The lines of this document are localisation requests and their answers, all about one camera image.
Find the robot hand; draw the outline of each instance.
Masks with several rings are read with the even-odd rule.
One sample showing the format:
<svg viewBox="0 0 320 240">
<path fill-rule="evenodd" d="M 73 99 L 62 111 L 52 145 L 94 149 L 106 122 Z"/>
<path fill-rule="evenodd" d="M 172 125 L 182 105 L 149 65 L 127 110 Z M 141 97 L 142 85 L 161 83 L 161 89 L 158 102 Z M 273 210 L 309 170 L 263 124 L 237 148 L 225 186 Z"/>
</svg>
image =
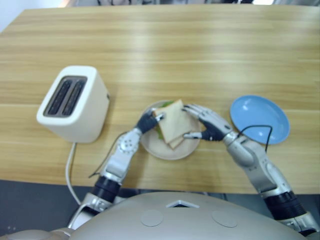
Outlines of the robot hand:
<svg viewBox="0 0 320 240">
<path fill-rule="evenodd" d="M 154 117 L 152 115 L 152 112 L 153 112 L 153 109 L 149 109 L 147 112 L 145 112 L 135 126 L 135 128 L 139 129 L 142 134 L 153 129 L 160 120 L 165 118 L 164 113 L 161 113 L 158 116 Z"/>
<path fill-rule="evenodd" d="M 232 131 L 230 124 L 209 108 L 196 104 L 187 104 L 182 110 L 198 119 L 206 127 L 203 132 L 186 133 L 183 136 L 185 139 L 222 141 Z"/>
</svg>

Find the gray floor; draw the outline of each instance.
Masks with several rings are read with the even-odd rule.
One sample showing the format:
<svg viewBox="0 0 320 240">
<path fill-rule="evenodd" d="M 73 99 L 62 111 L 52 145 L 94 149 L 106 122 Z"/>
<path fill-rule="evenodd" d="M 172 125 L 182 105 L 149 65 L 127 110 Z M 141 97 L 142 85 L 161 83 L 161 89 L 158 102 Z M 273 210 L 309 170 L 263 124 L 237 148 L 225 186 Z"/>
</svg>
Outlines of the gray floor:
<svg viewBox="0 0 320 240">
<path fill-rule="evenodd" d="M 83 199 L 91 187 L 76 186 L 74 190 L 79 198 Z M 120 196 L 127 198 L 149 192 L 156 191 L 123 188 Z M 258 195 L 224 193 L 208 193 L 208 195 L 272 217 Z M 320 224 L 320 195 L 298 195 L 298 198 Z M 77 204 L 66 186 L 0 180 L 0 236 L 27 229 L 51 231 L 63 228 L 76 209 Z"/>
</svg>

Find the wood grain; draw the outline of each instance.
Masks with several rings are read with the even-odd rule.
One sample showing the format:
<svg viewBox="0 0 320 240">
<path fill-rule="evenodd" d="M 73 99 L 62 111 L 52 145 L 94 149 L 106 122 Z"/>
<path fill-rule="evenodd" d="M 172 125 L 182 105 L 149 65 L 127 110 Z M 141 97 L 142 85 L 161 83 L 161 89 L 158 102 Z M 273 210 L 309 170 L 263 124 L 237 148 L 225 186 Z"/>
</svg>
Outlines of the wood grain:
<svg viewBox="0 0 320 240">
<path fill-rule="evenodd" d="M 89 179 L 116 136 L 151 103 L 181 98 L 230 121 L 245 94 L 276 102 L 288 139 L 270 159 L 298 194 L 320 193 L 320 11 L 318 7 L 236 4 L 78 7 L 24 11 L 0 35 L 0 178 L 65 184 L 71 144 L 36 121 L 59 71 L 90 65 L 111 103 L 100 138 L 79 144 L 75 185 Z M 185 159 L 166 161 L 142 147 L 124 187 L 254 193 L 222 143 L 202 141 Z"/>
</svg>

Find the beige plate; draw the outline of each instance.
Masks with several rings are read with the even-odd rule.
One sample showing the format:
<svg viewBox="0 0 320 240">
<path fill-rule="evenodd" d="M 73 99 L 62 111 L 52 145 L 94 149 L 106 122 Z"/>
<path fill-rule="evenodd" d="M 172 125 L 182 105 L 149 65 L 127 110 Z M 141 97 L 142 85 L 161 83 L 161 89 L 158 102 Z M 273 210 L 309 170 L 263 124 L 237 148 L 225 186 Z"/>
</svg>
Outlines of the beige plate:
<svg viewBox="0 0 320 240">
<path fill-rule="evenodd" d="M 168 100 L 157 101 L 144 110 L 144 113 L 151 108 L 159 108 Z M 200 132 L 201 124 L 198 120 L 193 119 L 192 131 Z M 155 129 L 146 132 L 141 137 L 141 144 L 153 156 L 165 160 L 183 159 L 190 155 L 198 146 L 200 139 L 185 139 L 174 150 L 167 145 L 162 139 L 158 138 L 158 133 Z"/>
</svg>

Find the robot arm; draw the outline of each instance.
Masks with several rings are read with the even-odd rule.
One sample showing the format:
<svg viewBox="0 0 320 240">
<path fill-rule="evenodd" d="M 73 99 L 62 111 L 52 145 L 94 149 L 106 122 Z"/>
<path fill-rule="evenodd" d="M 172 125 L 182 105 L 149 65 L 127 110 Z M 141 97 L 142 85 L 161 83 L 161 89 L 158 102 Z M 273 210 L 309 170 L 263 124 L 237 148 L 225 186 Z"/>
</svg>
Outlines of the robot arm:
<svg viewBox="0 0 320 240">
<path fill-rule="evenodd" d="M 71 218 L 68 228 L 77 229 L 113 205 L 127 175 L 131 159 L 138 150 L 142 134 L 153 129 L 164 117 L 164 114 L 153 117 L 151 109 L 142 115 L 131 131 L 118 138 L 115 152 L 104 160 L 105 164 L 101 168 L 98 180 L 91 192 L 88 192 L 84 197 Z"/>
<path fill-rule="evenodd" d="M 206 107 L 188 104 L 183 110 L 199 119 L 207 128 L 203 132 L 187 133 L 184 137 L 223 141 L 228 153 L 244 170 L 275 220 L 305 236 L 319 232 L 317 222 L 300 204 L 286 178 L 269 160 L 260 144 L 239 136 L 226 120 Z"/>
</svg>

